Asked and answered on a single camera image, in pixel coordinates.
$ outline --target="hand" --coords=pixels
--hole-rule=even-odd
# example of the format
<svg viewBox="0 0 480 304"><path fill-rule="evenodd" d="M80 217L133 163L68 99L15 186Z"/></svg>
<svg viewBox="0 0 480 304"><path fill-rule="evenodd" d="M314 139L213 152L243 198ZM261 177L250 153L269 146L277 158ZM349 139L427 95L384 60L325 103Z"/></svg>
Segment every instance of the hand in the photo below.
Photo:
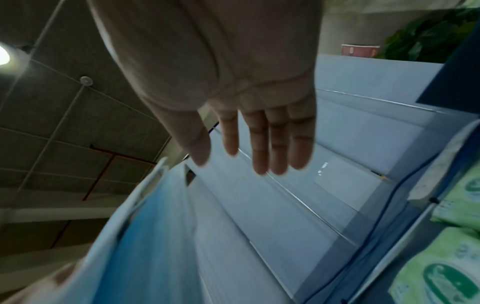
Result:
<svg viewBox="0 0 480 304"><path fill-rule="evenodd" d="M126 78L197 165L211 149L197 112L206 102L230 155L239 148L240 110L258 174L307 165L317 113L320 0L89 3Z"/></svg>

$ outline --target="black cable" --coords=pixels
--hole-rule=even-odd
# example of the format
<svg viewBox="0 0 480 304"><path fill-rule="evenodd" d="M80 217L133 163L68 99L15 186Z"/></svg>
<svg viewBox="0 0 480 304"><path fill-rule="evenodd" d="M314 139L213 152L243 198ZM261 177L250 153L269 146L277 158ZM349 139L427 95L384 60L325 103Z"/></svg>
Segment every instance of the black cable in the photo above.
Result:
<svg viewBox="0 0 480 304"><path fill-rule="evenodd" d="M417 172L419 172L420 170L422 170L423 168L425 168L427 165L429 165L437 156L439 155L439 153L435 154L434 156L432 156L431 158L429 158L427 161L425 161L423 164L421 164L417 169L415 169L414 171L410 172L409 174L407 174L407 176L405 176L400 182L398 182L398 184L395 186L395 188L393 188L393 190L391 191L390 193L390 196L388 197L388 200L386 201L385 203L385 206L383 206L383 209L381 210L380 212L380 215L378 216L377 220L375 221L375 223L373 224L373 227L372 229L370 230L370 232L367 234L366 238L365 238L365 241L363 242L363 244L356 250L356 252L352 255L352 257L350 258L350 260L345 263L345 265L343 267L341 267L336 273L335 275L330 279L328 280L325 284L323 284L322 286L320 286L320 288L318 288L316 291L314 291L304 302L303 304L307 304L308 301L310 301L314 296L316 296L319 292L321 292L323 289L325 289L325 287L327 287L328 285L330 285L349 265L351 262L353 262L356 257L361 253L361 251L365 248L365 246L368 244L368 242L370 241L370 238L373 234L373 232L375 231L375 229L377 228L378 224L380 223L382 217L384 216L386 210L388 209L388 207L390 206L390 203L392 202L392 199L394 197L394 195L396 194L396 192L398 191L398 189L400 188L400 186L403 185L403 183L405 183L409 178L411 178L414 174L416 174Z"/></svg>

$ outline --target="ceiling light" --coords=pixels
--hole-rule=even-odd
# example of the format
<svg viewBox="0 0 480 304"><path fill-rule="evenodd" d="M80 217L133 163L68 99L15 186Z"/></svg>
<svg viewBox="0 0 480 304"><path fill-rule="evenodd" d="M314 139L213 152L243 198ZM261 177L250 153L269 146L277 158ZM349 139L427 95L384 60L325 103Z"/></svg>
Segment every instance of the ceiling light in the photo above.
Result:
<svg viewBox="0 0 480 304"><path fill-rule="evenodd" d="M0 46L0 66L6 65L10 62L10 55L6 49Z"/></svg>

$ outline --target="blue face mask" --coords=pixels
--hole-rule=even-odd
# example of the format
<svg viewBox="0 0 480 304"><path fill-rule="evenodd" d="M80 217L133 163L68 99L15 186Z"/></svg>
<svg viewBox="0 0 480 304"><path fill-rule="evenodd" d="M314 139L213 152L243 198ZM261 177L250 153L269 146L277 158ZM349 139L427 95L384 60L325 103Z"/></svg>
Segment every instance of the blue face mask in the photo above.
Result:
<svg viewBox="0 0 480 304"><path fill-rule="evenodd" d="M65 285L33 302L203 302L185 166L167 172L162 164L117 209ZM156 188L135 206L159 173Z"/></svg>

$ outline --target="green package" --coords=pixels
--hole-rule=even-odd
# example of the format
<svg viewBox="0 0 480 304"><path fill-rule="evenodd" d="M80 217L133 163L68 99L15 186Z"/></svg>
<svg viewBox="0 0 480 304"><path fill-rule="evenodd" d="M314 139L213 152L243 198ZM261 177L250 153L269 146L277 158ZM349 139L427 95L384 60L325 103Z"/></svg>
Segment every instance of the green package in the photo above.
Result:
<svg viewBox="0 0 480 304"><path fill-rule="evenodd" d="M396 304L480 303L480 236L446 228L400 270L388 290Z"/></svg>
<svg viewBox="0 0 480 304"><path fill-rule="evenodd" d="M433 210L431 220L480 231L480 161Z"/></svg>

